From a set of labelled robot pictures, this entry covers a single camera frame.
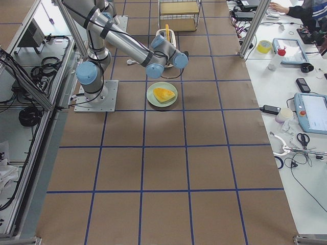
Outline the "person hand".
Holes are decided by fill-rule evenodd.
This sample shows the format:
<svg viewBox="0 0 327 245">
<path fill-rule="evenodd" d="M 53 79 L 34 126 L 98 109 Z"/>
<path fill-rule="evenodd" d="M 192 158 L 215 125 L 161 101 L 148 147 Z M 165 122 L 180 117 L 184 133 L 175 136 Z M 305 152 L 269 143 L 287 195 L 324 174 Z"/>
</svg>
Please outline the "person hand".
<svg viewBox="0 0 327 245">
<path fill-rule="evenodd" d="M 269 4 L 269 8 L 271 8 L 272 10 L 277 11 L 279 13 L 284 13 L 284 14 L 289 13 L 289 7 L 283 7 L 282 5 L 275 3 L 275 2 L 271 2 Z"/>
</svg>

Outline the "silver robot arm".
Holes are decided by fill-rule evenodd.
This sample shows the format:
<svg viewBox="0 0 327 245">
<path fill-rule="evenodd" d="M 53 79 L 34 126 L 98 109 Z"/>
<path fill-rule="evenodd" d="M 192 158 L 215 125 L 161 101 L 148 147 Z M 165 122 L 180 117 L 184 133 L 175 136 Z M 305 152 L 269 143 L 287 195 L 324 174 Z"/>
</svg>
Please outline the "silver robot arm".
<svg viewBox="0 0 327 245">
<path fill-rule="evenodd" d="M 77 79 L 87 102 L 97 103 L 107 95 L 104 71 L 110 64 L 110 43 L 146 69 L 150 78 L 159 78 L 167 64 L 183 69 L 188 64 L 182 53 L 162 36 L 156 36 L 151 49 L 124 32 L 117 25 L 113 1 L 62 1 L 70 16 L 87 31 L 88 59 L 77 67 Z"/>
</svg>

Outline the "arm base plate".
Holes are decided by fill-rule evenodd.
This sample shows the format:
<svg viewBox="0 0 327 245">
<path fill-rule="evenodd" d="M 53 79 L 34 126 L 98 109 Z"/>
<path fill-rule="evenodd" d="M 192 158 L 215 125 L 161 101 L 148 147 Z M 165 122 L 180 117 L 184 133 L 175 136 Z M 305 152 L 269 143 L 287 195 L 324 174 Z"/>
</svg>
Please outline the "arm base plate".
<svg viewBox="0 0 327 245">
<path fill-rule="evenodd" d="M 104 80 L 103 89 L 98 95 L 85 93 L 80 85 L 79 93 L 83 95 L 77 97 L 74 111 L 76 113 L 114 112 L 118 86 L 118 80 Z"/>
<path fill-rule="evenodd" d="M 113 18 L 114 23 L 123 31 L 127 31 L 128 16 L 127 15 L 116 15 Z"/>
</svg>

